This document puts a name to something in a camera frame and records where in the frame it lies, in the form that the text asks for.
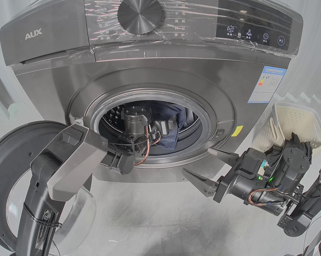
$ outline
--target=play pause button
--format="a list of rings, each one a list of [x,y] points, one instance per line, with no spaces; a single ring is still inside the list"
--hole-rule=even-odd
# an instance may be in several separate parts
[[[278,37],[278,45],[284,45],[285,44],[285,38],[283,36]]]

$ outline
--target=front-load washing machine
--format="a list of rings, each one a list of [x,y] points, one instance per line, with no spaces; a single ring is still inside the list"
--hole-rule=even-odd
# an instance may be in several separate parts
[[[275,0],[41,0],[0,31],[5,63],[45,120],[114,140],[136,101],[185,108],[174,150],[153,146],[129,175],[182,181],[183,166],[214,177],[207,148],[235,151],[298,53],[302,17]]]

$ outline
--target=plastic basket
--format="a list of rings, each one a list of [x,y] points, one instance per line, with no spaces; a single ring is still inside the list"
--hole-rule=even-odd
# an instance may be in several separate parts
[[[311,141],[313,153],[321,148],[321,121],[317,112],[294,103],[276,102],[252,147],[262,152],[272,145],[283,147],[285,139],[291,139],[292,132],[301,142]]]

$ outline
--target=qr code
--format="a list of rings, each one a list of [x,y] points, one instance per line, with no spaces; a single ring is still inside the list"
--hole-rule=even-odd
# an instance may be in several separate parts
[[[272,77],[272,79],[269,81],[268,86],[278,86],[280,83],[281,77]]]

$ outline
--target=yellow warning sticker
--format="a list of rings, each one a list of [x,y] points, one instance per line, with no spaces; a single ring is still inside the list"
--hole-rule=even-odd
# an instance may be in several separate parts
[[[231,135],[231,137],[237,136],[243,128],[243,125],[236,127],[235,132]]]

